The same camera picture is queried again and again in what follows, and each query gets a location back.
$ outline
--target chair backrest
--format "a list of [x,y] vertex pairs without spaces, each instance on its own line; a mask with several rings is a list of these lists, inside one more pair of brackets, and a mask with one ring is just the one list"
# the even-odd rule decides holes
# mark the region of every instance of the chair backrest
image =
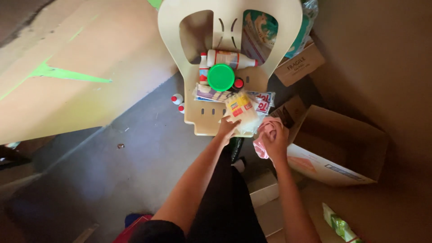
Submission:
[[299,0],[164,0],[158,14],[159,32],[180,72],[191,66],[180,41],[180,22],[203,10],[213,11],[213,48],[219,50],[240,51],[245,10],[259,10],[278,21],[276,43],[261,66],[268,77],[294,42],[303,15]]

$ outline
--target red bottle cap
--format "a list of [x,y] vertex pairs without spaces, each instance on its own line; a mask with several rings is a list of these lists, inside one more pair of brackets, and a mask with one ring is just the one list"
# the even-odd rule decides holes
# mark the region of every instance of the red bottle cap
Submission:
[[241,87],[243,87],[243,80],[241,80],[241,79],[237,79],[236,81],[234,81],[234,86],[235,86],[236,88],[241,88]]

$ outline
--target pink cloth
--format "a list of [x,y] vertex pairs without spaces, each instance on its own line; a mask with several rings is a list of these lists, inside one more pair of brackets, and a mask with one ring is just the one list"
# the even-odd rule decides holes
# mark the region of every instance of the pink cloth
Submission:
[[262,159],[268,159],[269,156],[267,154],[266,148],[263,142],[263,135],[267,134],[271,141],[273,141],[276,137],[276,125],[282,125],[282,121],[280,118],[274,117],[266,117],[263,120],[263,123],[258,127],[259,137],[254,140],[254,148],[255,152],[257,152],[258,156]]

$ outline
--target hand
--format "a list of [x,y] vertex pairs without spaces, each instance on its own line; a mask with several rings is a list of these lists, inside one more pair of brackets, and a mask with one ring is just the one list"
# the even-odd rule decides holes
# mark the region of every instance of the hand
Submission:
[[263,134],[263,142],[269,158],[276,166],[277,163],[286,163],[286,148],[288,147],[289,131],[282,124],[276,125],[276,137],[269,137]]
[[231,116],[222,117],[220,120],[219,131],[217,132],[216,137],[222,139],[223,144],[227,145],[229,143],[229,139],[234,134],[235,129],[240,125],[241,120],[236,122],[227,121]]

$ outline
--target black pants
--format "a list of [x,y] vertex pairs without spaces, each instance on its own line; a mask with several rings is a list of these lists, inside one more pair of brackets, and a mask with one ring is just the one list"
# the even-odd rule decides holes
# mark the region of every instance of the black pants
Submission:
[[248,188],[226,146],[203,196],[187,242],[267,242]]

